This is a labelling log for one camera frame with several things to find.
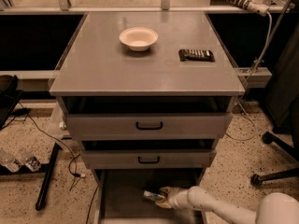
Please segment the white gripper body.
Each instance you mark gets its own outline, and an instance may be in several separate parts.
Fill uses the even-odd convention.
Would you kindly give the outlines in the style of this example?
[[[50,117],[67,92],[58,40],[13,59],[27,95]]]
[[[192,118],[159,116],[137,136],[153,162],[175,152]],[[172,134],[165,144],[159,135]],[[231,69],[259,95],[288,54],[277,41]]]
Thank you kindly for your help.
[[[174,209],[186,209],[189,207],[188,191],[182,188],[171,188],[167,198]]]

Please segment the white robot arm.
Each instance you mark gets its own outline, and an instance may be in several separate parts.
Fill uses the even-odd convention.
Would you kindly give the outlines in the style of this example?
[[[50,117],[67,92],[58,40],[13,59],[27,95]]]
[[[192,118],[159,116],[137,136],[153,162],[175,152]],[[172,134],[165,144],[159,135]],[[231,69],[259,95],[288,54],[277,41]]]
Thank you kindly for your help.
[[[162,208],[212,212],[228,224],[299,224],[299,202],[280,192],[266,195],[256,211],[222,201],[199,186],[160,188],[155,203]]]

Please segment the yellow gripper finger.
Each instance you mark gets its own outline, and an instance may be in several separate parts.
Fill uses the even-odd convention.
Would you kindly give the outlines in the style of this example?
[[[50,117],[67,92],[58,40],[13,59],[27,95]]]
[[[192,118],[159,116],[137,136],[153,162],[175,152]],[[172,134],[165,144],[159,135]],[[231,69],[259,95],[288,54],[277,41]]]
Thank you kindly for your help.
[[[168,201],[158,201],[155,204],[164,209],[171,209],[171,205],[169,204]]]
[[[170,194],[178,193],[180,191],[180,188],[178,188],[178,187],[162,187],[159,189],[159,191],[163,196],[168,196]]]

